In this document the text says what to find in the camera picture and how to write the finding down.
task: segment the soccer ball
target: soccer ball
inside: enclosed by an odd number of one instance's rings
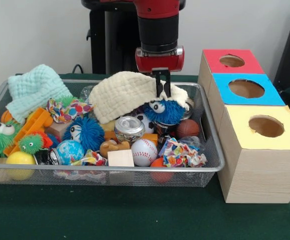
[[[153,134],[154,133],[154,123],[150,121],[145,114],[141,113],[136,115],[136,118],[141,120],[145,125],[145,133],[146,134]]]

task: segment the blue square top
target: blue square top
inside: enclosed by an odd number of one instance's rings
[[[266,74],[214,73],[213,76],[221,98],[225,104],[269,106],[286,105]],[[233,93],[229,87],[229,83],[238,80],[247,80],[248,82],[256,83],[257,85],[260,85],[265,90],[265,92],[262,96],[254,98],[239,96]]]

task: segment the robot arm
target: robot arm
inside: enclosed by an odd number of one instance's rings
[[[180,0],[100,0],[101,3],[133,2],[136,6],[141,47],[135,58],[141,73],[156,76],[157,97],[163,90],[160,76],[166,76],[164,85],[168,97],[170,72],[180,71],[184,65],[184,49],[178,46]]]

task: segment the white wall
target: white wall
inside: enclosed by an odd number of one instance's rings
[[[0,84],[44,63],[91,71],[89,10],[79,0],[0,0]],[[274,78],[290,29],[290,0],[187,0],[180,13],[181,74],[198,74],[202,49],[251,49]]]

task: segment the wire basket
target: wire basket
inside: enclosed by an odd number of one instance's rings
[[[64,80],[65,85],[75,97],[79,97],[84,87],[96,85],[99,82],[97,80]],[[205,145],[204,154],[207,163],[204,167],[0,164],[0,184],[205,187],[214,173],[220,171],[225,164],[206,94],[197,83],[173,84],[186,90],[195,103],[191,119],[197,121],[202,127],[198,137]],[[11,100],[5,81],[0,86],[0,116]],[[16,174],[22,180],[11,179],[11,174]]]

